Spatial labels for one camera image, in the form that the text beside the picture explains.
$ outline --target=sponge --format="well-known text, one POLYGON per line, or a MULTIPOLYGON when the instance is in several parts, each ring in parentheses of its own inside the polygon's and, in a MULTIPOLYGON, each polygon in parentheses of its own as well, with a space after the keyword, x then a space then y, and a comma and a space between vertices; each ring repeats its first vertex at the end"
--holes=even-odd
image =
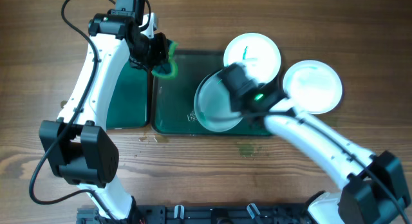
POLYGON ((165 64, 153 67, 152 74, 161 79, 174 79, 178 75, 178 65, 174 61, 173 55, 178 43, 169 39, 167 43, 169 45, 169 60, 165 64))

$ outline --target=wooden surface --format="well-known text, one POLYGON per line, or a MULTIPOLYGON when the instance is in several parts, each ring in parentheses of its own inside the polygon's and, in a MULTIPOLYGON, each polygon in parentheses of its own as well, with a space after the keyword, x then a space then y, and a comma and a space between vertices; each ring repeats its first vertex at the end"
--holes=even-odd
MULTIPOLYGON (((86 195, 34 204, 28 182, 44 153, 42 120, 69 98, 87 44, 60 17, 64 0, 0 0, 0 223, 73 223, 86 195)), ((283 65, 326 62, 344 100, 321 118, 354 142, 403 163, 412 186, 412 0, 150 0, 160 30, 180 48, 224 50, 237 35, 262 33, 283 65)), ((111 5, 73 0, 67 17, 86 31, 111 5)), ((280 138, 155 136, 150 127, 110 131, 118 176, 141 205, 300 202, 335 185, 280 138)), ((35 191, 52 199, 76 190, 46 163, 35 191)))

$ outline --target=dark green tray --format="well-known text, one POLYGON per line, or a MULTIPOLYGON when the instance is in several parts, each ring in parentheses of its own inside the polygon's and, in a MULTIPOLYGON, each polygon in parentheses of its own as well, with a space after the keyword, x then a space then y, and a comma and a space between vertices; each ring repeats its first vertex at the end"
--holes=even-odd
POLYGON ((155 78, 151 110, 152 128, 162 135, 270 136, 265 129, 252 129, 242 120, 231 130, 215 133, 196 119, 193 100, 200 82, 223 68, 223 52, 176 50, 178 76, 173 80, 155 78))
POLYGON ((144 127, 149 123, 148 87, 151 78, 145 70, 133 69, 127 62, 118 77, 109 105, 108 129, 144 127))

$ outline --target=tabletop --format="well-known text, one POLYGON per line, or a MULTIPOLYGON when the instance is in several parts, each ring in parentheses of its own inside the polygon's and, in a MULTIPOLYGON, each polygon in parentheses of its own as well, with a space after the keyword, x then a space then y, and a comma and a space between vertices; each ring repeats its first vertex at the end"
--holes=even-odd
MULTIPOLYGON (((73 223, 86 195, 40 206, 28 183, 44 153, 38 130, 71 95, 87 44, 61 19, 64 0, 0 0, 0 223, 73 223)), ((285 68, 315 59, 340 75, 344 98, 321 120, 359 145, 402 160, 412 186, 412 0, 150 0, 159 30, 179 48, 224 50, 262 33, 285 68)), ((67 18, 84 32, 105 0, 73 0, 67 18)), ((108 132, 117 175, 139 205, 303 202, 334 183, 278 138, 161 137, 147 126, 108 132)), ((77 190, 46 162, 35 192, 44 200, 77 190)), ((412 209, 407 213, 412 216, 412 209)))

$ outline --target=wire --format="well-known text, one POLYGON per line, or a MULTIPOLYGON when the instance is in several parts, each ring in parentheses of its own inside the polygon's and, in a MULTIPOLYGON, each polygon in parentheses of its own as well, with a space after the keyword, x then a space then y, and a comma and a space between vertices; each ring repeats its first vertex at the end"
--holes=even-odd
POLYGON ((77 116, 80 113, 80 109, 84 104, 84 101, 88 95, 88 92, 90 90, 91 84, 93 83, 93 80, 95 78, 96 75, 96 71, 97 71, 97 65, 98 65, 98 51, 96 49, 96 46, 93 44, 93 42, 91 41, 91 39, 81 30, 79 30, 76 26, 74 26, 73 24, 71 24, 66 16, 64 15, 64 9, 66 8, 66 5, 69 3, 69 1, 71 0, 65 0, 65 2, 62 5, 62 9, 61 9, 61 16, 63 21, 70 26, 70 28, 73 28, 76 32, 78 32, 81 36, 83 36, 83 38, 85 38, 85 40, 87 40, 87 42, 90 44, 91 49, 93 50, 93 54, 94 54, 94 63, 93 63, 93 69, 89 78, 89 81, 86 85, 86 88, 84 90, 83 95, 80 98, 79 104, 77 105, 75 112, 72 116, 72 118, 70 119, 70 121, 67 123, 66 127, 62 130, 62 132, 58 135, 58 137, 56 138, 56 140, 50 145, 50 147, 47 149, 47 151, 45 152, 45 154, 43 155, 43 157, 40 159, 40 162, 37 164, 37 167, 35 168, 34 172, 33 172, 33 176, 32 179, 30 180, 30 184, 29 184, 29 195, 30 198, 37 204, 39 205, 52 205, 52 204, 56 204, 58 202, 67 200, 68 198, 71 198, 73 196, 76 196, 78 194, 84 193, 84 192, 88 192, 91 194, 92 197, 94 197, 96 199, 96 202, 102 207, 102 209, 104 210, 104 212, 112 219, 115 220, 115 218, 113 217, 113 215, 110 213, 110 211, 106 208, 106 206, 102 203, 102 201, 100 200, 100 198, 97 196, 96 192, 91 190, 91 189, 82 189, 76 192, 73 192, 71 194, 65 195, 59 199, 56 200, 52 200, 52 201, 42 201, 36 198, 35 194, 34 194, 34 184, 35 181, 37 179, 37 176, 39 174, 39 171, 41 169, 41 167, 43 166, 44 162, 46 161, 46 159, 48 158, 49 154, 51 153, 51 151, 53 149, 56 148, 56 146, 58 146, 58 144, 60 143, 61 140, 63 140, 63 138, 65 138, 68 134, 68 131, 70 130, 70 126, 74 123, 75 119, 77 118, 77 116))
POLYGON ((345 146, 343 146, 342 144, 338 143, 338 141, 336 141, 335 139, 333 139, 331 136, 329 136, 328 134, 326 134, 324 131, 322 131, 321 129, 319 129, 318 127, 314 126, 313 124, 303 120, 303 123, 310 126, 311 128, 313 128, 314 130, 316 130, 318 133, 320 133, 321 135, 323 135, 324 137, 326 137, 327 139, 329 139, 332 143, 334 143, 336 146, 338 146, 343 152, 345 152, 347 155, 349 155, 349 157, 354 160, 357 164, 359 164, 365 171, 365 173, 373 180, 375 181, 379 187, 386 193, 386 195, 388 195, 389 199, 393 202, 393 204, 395 205, 396 209, 398 210, 399 214, 402 216, 402 219, 404 220, 405 223, 410 224, 409 219, 406 216, 405 211, 402 209, 402 207, 399 205, 398 201, 396 200, 396 198, 394 197, 394 195, 392 194, 391 191, 389 191, 389 189, 381 182, 381 180, 373 173, 371 172, 368 167, 363 164, 357 157, 355 154, 352 154, 351 152, 349 152, 349 150, 347 150, 345 148, 345 146))
POLYGON ((147 22, 145 23, 145 25, 143 25, 143 26, 140 28, 140 31, 141 31, 141 32, 144 31, 144 30, 146 30, 146 29, 149 27, 150 18, 151 18, 151 14, 152 14, 152 9, 150 8, 150 3, 149 3, 149 1, 148 1, 148 0, 144 0, 144 1, 146 2, 147 7, 148 7, 148 9, 149 9, 149 18, 148 18, 147 22))

